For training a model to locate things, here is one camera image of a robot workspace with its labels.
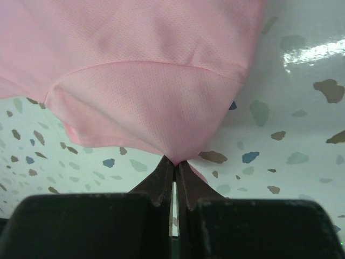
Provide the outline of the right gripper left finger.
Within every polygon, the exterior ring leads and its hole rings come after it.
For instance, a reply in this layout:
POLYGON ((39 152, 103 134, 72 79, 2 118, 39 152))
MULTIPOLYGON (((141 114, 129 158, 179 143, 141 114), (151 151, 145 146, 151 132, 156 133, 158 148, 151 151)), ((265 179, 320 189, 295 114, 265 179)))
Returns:
POLYGON ((1 233, 1 258, 171 258, 174 165, 127 193, 34 195, 1 233))

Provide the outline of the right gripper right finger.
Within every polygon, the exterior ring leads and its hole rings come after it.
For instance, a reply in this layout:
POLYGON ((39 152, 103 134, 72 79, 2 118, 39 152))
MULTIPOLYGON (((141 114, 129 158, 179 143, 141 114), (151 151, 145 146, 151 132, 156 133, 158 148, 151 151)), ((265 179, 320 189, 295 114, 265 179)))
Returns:
POLYGON ((299 199, 229 199, 175 168, 180 258, 344 258, 325 210, 299 199))

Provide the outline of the pink t-shirt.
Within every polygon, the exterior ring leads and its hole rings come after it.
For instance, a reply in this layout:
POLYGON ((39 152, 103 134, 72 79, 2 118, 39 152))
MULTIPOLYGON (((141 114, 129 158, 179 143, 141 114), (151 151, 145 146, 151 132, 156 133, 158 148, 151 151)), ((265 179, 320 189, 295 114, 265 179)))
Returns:
POLYGON ((196 157, 249 73, 264 1, 1 1, 1 97, 69 139, 196 157))

